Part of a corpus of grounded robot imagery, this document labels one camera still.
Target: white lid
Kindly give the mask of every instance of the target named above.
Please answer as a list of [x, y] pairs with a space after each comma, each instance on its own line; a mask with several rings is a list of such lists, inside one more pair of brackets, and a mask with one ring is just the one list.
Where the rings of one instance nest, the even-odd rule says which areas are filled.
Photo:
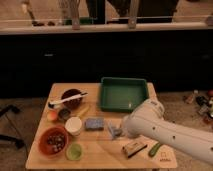
[[70, 133], [78, 132], [82, 127], [82, 121], [79, 117], [71, 117], [65, 123], [65, 128]]

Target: bowl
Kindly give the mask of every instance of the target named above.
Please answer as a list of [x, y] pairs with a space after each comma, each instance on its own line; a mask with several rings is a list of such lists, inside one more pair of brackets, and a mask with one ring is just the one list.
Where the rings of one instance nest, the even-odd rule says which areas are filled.
[[131, 113], [149, 98], [141, 78], [102, 77], [99, 106], [105, 112]]
[[46, 130], [40, 137], [39, 151], [46, 157], [55, 157], [64, 152], [69, 142], [69, 134], [62, 126]]
[[82, 156], [82, 148], [77, 143], [72, 143], [67, 147], [66, 156], [69, 160], [80, 160]]
[[[81, 94], [81, 91], [78, 90], [78, 89], [70, 89], [70, 90], [67, 90], [67, 91], [64, 92], [61, 99], [66, 99], [70, 96], [74, 96], [74, 95], [77, 95], [77, 94]], [[78, 99], [66, 101], [63, 104], [69, 109], [76, 109], [81, 104], [81, 101], [82, 101], [82, 98], [78, 98]]]

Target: paper cup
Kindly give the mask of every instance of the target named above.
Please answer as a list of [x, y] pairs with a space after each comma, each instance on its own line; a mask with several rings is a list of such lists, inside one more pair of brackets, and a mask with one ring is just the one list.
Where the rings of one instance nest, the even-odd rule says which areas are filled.
[[65, 123], [66, 130], [74, 136], [78, 136], [81, 133], [82, 121], [79, 117], [71, 117]]

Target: small package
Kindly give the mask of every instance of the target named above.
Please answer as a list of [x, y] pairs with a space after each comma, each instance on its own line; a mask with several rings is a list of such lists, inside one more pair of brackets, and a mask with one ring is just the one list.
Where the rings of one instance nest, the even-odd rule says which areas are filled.
[[130, 158], [146, 147], [147, 147], [147, 144], [144, 144], [140, 140], [136, 139], [128, 143], [127, 145], [125, 145], [123, 147], [123, 152], [127, 158]]

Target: wooden table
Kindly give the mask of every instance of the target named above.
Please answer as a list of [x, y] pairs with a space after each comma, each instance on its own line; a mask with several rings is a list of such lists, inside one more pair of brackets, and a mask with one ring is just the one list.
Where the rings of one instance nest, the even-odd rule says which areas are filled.
[[[121, 119], [126, 115], [124, 113], [102, 112], [98, 107], [98, 83], [56, 83], [47, 100], [60, 99], [61, 95], [68, 89], [76, 88], [82, 92], [88, 92], [82, 103], [90, 104], [89, 111], [83, 116], [83, 120], [88, 117], [104, 117], [105, 122], [119, 126]], [[157, 98], [152, 83], [148, 83], [150, 98]], [[71, 142], [77, 142], [82, 146], [83, 155], [79, 161], [67, 160], [65, 154], [55, 159], [49, 159], [38, 151], [38, 141], [41, 134], [48, 128], [62, 124], [52, 123], [47, 120], [48, 106], [46, 106], [38, 126], [32, 147], [26, 162], [27, 169], [142, 169], [142, 168], [176, 168], [177, 162], [174, 151], [169, 146], [163, 145], [155, 157], [150, 158], [148, 151], [156, 143], [147, 137], [141, 136], [141, 140], [148, 144], [148, 147], [137, 153], [130, 159], [127, 159], [122, 147], [130, 142], [126, 137], [120, 137], [111, 140], [106, 123], [104, 131], [88, 132], [83, 130], [78, 137], [70, 137]]]

